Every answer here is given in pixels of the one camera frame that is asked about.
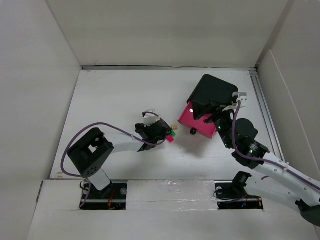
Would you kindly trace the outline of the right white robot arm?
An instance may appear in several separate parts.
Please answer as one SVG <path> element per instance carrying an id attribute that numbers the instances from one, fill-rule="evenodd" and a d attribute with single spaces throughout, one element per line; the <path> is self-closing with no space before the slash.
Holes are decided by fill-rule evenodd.
<path id="1" fill-rule="evenodd" d="M 232 157 L 242 166 L 263 175 L 254 177 L 240 171 L 234 177 L 229 192 L 232 199 L 259 196 L 298 212 L 307 222 L 320 225 L 320 183 L 291 167 L 256 141 L 258 130 L 246 118 L 238 118 L 247 103 L 245 92 L 233 92 L 228 101 L 212 100 L 203 105 L 193 100 L 192 113 L 196 121 L 214 124 L 224 146 L 233 149 Z"/>

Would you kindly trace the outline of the black drawer organizer box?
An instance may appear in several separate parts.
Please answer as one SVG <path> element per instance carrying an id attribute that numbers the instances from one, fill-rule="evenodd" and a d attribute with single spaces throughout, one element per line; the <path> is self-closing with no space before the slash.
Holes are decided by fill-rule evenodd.
<path id="1" fill-rule="evenodd" d="M 234 84 L 205 74 L 202 76 L 195 89 L 187 99 L 187 103 L 197 101 L 203 105 L 211 103 L 219 95 L 233 95 L 239 89 Z"/>

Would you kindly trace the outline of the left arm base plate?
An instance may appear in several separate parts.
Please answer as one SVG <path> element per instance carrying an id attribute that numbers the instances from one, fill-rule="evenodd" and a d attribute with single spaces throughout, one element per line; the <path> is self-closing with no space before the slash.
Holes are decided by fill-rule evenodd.
<path id="1" fill-rule="evenodd" d="M 79 203 L 81 210 L 106 210 L 121 211 L 126 210 L 128 182 L 116 181 L 111 183 L 106 189 L 99 191 L 92 184 L 81 181 L 79 184 L 82 193 Z"/>

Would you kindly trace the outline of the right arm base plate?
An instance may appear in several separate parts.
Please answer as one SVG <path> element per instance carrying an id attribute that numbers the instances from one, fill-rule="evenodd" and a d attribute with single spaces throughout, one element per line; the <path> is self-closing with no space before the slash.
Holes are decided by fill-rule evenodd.
<path id="1" fill-rule="evenodd" d="M 216 198 L 218 210 L 263 210 L 261 197 L 236 193 L 232 190 L 231 180 L 218 180 L 214 182 L 215 190 L 212 196 Z"/>

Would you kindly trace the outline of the aluminium rail back edge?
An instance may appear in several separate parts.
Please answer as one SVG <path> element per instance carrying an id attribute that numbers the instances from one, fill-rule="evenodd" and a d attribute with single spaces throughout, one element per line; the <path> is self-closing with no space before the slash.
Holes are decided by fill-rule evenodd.
<path id="1" fill-rule="evenodd" d="M 160 65 L 83 65 L 82 70 L 177 70 L 177 69 L 218 69 L 255 71 L 255 67 L 232 68 L 232 67 L 196 67 L 196 66 L 160 66 Z"/>

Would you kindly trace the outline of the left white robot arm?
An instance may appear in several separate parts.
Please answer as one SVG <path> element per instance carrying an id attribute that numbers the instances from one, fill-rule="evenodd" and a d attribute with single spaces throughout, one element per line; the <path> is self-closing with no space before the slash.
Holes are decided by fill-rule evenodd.
<path id="1" fill-rule="evenodd" d="M 80 130 L 67 145 L 63 156 L 68 156 L 79 172 L 76 177 L 87 179 L 100 198 L 111 194 L 112 181 L 103 170 L 111 154 L 149 151 L 171 137 L 171 127 L 162 119 L 147 126 L 135 125 L 129 133 L 104 122 L 92 123 Z"/>

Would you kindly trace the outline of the pink highlighter marker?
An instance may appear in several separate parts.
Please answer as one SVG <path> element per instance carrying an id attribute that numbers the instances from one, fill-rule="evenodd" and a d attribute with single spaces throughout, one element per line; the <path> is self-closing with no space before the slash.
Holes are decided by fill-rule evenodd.
<path id="1" fill-rule="evenodd" d="M 167 137 L 167 141 L 168 141 L 169 143 L 172 143 L 172 142 L 174 141 L 174 138 L 173 138 L 171 135 L 169 135 L 169 136 Z"/>

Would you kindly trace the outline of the pink drawer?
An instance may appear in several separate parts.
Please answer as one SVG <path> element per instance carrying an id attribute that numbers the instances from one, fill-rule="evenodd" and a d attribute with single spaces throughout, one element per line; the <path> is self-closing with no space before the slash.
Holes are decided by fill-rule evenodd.
<path id="1" fill-rule="evenodd" d="M 190 129 L 192 135 L 200 134 L 208 139 L 212 139 L 216 130 L 214 123 L 205 123 L 211 115 L 205 114 L 199 120 L 194 119 L 192 103 L 189 102 L 178 119 L 178 123 Z"/>

